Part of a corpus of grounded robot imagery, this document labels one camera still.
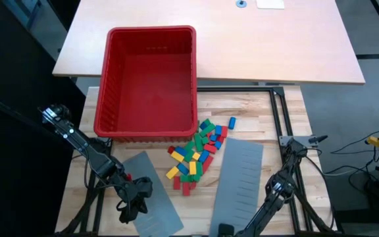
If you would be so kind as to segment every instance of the wooden tabletop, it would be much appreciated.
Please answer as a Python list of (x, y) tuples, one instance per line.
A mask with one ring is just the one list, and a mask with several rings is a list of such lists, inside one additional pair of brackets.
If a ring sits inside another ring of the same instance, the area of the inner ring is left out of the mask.
[(197, 77), (364, 84), (334, 0), (285, 1), (284, 10), (235, 0), (81, 0), (53, 74), (100, 76), (114, 27), (190, 25)]
[[(82, 121), (80, 123), (80, 130), (90, 137), (96, 137), (93, 131), (93, 122), (98, 92), (99, 88), (89, 89), (84, 105)], [(285, 93), (293, 133), (296, 136), (311, 135), (311, 127), (309, 125), (300, 87), (286, 86)], [(259, 208), (264, 202), (265, 184), (267, 180), (282, 166), (269, 94), (265, 92), (199, 92), (197, 100), (199, 120), (208, 118), (215, 124), (225, 125), (228, 123), (230, 116), (235, 116), (237, 118), (236, 126), (234, 130), (229, 130), (228, 137), (261, 142), (264, 145), (258, 200)], [(283, 121), (281, 107), (279, 107), (279, 110), (280, 121)], [(182, 191), (172, 189), (172, 181), (165, 176), (166, 172), (176, 165), (176, 161), (167, 153), (167, 148), (170, 145), (184, 144), (114, 143), (113, 155), (118, 160), (125, 161), (142, 151), (146, 151), (184, 224), (184, 229), (176, 234), (208, 234), (225, 147), (222, 147), (222, 149), (215, 154), (212, 166), (206, 174), (203, 175), (196, 189), (191, 191), (191, 196), (184, 197)], [(318, 156), (315, 152), (310, 151), (309, 157), (320, 166)], [(62, 230), (68, 225), (85, 200), (86, 188), (83, 183), (84, 164), (85, 160), (83, 157), (76, 158), (71, 162), (59, 213), (57, 231)], [(332, 216), (330, 202), (320, 174), (307, 160), (301, 163), (301, 171), (309, 203), (314, 207), (318, 215), (329, 225)], [(137, 234), (132, 223), (121, 224), (118, 221), (120, 213), (116, 211), (115, 207), (119, 201), (120, 199), (114, 189), (109, 188), (105, 193), (103, 203), (99, 230), (100, 235)], [(94, 217), (95, 203), (91, 208), (91, 218)], [(299, 218), (301, 220), (301, 226), (304, 226), (300, 211)], [(88, 230), (91, 230), (92, 224), (93, 219), (90, 219)], [(289, 205), (283, 206), (273, 217), (263, 234), (293, 234)]]

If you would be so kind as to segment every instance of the yellow block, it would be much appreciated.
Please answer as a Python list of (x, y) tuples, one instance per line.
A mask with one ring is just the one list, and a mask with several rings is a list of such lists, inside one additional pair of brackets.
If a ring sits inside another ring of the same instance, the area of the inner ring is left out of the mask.
[(194, 155), (192, 155), (192, 157), (198, 161), (198, 158), (200, 158), (200, 154), (198, 154), (197, 152), (194, 153)]
[(189, 162), (189, 174), (197, 174), (197, 165), (196, 161)]
[(184, 160), (184, 157), (176, 151), (172, 152), (172, 154), (170, 154), (170, 156), (179, 162), (182, 162)]
[(171, 170), (166, 173), (166, 177), (168, 177), (168, 179), (172, 179), (176, 174), (178, 174), (178, 172), (178, 168), (172, 167)]

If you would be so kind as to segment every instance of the pile of blocks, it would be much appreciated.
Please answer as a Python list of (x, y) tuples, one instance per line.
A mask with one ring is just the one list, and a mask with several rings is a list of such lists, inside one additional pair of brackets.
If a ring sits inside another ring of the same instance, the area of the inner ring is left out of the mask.
[[(213, 162), (211, 154), (215, 154), (222, 147), (225, 138), (228, 136), (228, 128), (234, 129), (235, 121), (236, 119), (231, 117), (229, 127), (227, 127), (215, 126), (209, 119), (206, 119), (199, 124), (201, 131), (194, 135), (194, 141), (188, 142), (185, 147), (170, 146), (168, 148), (170, 156), (179, 162), (166, 174), (169, 179), (174, 179), (175, 190), (180, 190), (182, 183), (183, 195), (190, 195), (190, 190), (196, 187), (201, 176), (207, 172)], [(189, 169), (183, 164), (183, 161), (189, 164)]]

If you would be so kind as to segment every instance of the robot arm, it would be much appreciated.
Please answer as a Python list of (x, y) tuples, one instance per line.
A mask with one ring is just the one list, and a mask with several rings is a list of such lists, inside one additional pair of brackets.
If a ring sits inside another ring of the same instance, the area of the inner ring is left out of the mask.
[(120, 222), (133, 221), (138, 212), (147, 213), (144, 198), (149, 198), (153, 191), (148, 177), (130, 180), (124, 166), (115, 157), (106, 152), (106, 145), (88, 138), (69, 121), (69, 110), (63, 105), (51, 105), (42, 111), (43, 122), (51, 123), (55, 133), (66, 139), (89, 162), (96, 177), (103, 183), (102, 187), (114, 187), (126, 207), (118, 208), (121, 212)]

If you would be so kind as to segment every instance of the gray floor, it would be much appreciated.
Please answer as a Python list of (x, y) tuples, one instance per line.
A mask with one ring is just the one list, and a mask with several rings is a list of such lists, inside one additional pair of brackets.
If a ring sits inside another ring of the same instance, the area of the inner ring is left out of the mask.
[[(56, 59), (57, 49), (62, 47), (66, 32), (49, 6), (44, 0), (43, 2), (43, 11), (39, 14), (31, 32)], [(337, 0), (336, 3), (356, 54), (379, 53), (379, 17), (370, 1)], [(341, 165), (361, 167), (372, 158), (372, 153), (330, 154), (332, 150), (379, 130), (379, 59), (361, 60), (359, 64), (366, 80), (364, 86), (316, 84), (301, 86), (314, 134), (329, 136), (320, 145), (324, 151), (320, 156), (324, 171)], [(86, 94), (89, 86), (98, 86), (99, 82), (99, 78), (79, 78), (77, 86)], [(235, 83), (203, 81), (199, 84)], [(359, 143), (347, 151), (369, 148), (364, 143)], [(329, 178), (328, 191), (336, 209), (366, 206), (364, 196), (347, 184), (347, 176)], [(379, 236), (379, 224), (344, 224), (343, 227), (348, 233)]]

